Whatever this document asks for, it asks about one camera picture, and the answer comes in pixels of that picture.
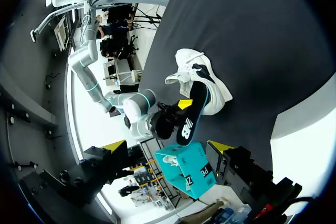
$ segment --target teal shoe box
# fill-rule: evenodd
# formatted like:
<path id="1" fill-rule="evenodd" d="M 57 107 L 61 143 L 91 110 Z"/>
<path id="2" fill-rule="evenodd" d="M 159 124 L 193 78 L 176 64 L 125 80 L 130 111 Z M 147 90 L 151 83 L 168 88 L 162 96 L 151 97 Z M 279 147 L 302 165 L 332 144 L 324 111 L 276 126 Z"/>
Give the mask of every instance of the teal shoe box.
<path id="1" fill-rule="evenodd" d="M 154 153 L 165 179 L 180 191 L 197 199 L 216 184 L 215 175 L 198 142 L 188 146 L 169 145 Z M 177 166 L 165 163 L 166 156 L 176 157 Z"/>

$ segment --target white wall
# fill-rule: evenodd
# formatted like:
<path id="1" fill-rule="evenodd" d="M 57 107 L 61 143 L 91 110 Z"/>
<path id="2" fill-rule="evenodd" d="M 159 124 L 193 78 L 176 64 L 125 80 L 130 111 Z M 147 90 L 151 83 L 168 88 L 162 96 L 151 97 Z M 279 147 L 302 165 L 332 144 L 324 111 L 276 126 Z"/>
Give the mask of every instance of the white wall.
<path id="1" fill-rule="evenodd" d="M 316 93 L 278 115 L 271 139 L 274 183 L 302 186 L 299 197 L 319 195 L 335 161 L 336 75 Z M 306 204 L 285 212 L 293 215 Z"/>

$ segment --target new balance logo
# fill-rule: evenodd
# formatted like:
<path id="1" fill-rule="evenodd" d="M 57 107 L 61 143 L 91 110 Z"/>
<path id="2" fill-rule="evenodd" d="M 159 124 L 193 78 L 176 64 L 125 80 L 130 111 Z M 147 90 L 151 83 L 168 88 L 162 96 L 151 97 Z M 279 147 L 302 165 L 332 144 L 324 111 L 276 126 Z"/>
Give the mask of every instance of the new balance logo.
<path id="1" fill-rule="evenodd" d="M 185 120 L 185 125 L 183 126 L 183 129 L 182 129 L 182 136 L 185 138 L 185 139 L 188 139 L 189 136 L 190 136 L 190 128 L 194 125 L 194 123 L 192 121 L 190 121 L 189 118 L 187 118 Z"/>

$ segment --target desk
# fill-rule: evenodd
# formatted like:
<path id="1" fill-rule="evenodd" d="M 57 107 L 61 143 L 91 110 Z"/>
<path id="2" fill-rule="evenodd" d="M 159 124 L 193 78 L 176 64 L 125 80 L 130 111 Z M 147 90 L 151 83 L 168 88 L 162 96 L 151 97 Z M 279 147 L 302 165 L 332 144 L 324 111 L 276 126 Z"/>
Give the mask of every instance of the desk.
<path id="1" fill-rule="evenodd" d="M 218 114 L 201 116 L 195 141 L 242 145 L 266 170 L 272 169 L 277 114 L 312 95 L 334 72 L 328 40 L 305 0 L 170 0 L 140 89 L 153 90 L 166 104 L 184 99 L 179 84 L 164 84 L 177 71 L 181 48 L 205 52 L 233 95 Z M 162 143 L 176 143 L 175 136 Z"/>
<path id="2" fill-rule="evenodd" d="M 109 73 L 109 67 L 115 66 L 115 74 L 110 74 Z M 122 60 L 113 60 L 109 61 L 103 64 L 104 68 L 104 76 L 106 82 L 106 86 L 111 86 L 115 85 L 116 81 L 115 79 L 110 79 L 109 77 L 116 77 L 117 80 L 119 80 L 119 85 L 135 85 L 138 84 L 139 82 L 134 82 L 132 80 L 132 72 L 131 68 L 129 66 L 129 63 L 126 59 Z"/>

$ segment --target yellow triangle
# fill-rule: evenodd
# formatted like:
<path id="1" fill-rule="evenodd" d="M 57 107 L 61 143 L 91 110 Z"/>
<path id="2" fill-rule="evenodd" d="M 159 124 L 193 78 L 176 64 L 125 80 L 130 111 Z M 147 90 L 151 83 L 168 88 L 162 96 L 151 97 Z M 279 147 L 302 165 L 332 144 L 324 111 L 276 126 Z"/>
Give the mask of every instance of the yellow triangle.
<path id="1" fill-rule="evenodd" d="M 107 150 L 110 150 L 112 152 L 114 152 L 125 140 L 121 140 L 119 142 L 113 143 L 113 144 L 108 144 L 105 146 L 102 146 L 101 148 L 105 148 Z"/>
<path id="2" fill-rule="evenodd" d="M 180 100 L 178 102 L 178 107 L 180 107 L 181 110 L 184 110 L 185 108 L 188 108 L 191 104 L 193 104 L 193 100 L 192 99 Z"/>
<path id="3" fill-rule="evenodd" d="M 208 140 L 220 153 L 223 154 L 223 151 L 226 151 L 228 149 L 233 149 L 233 147 L 225 145 L 225 144 L 220 144 L 215 141 Z"/>

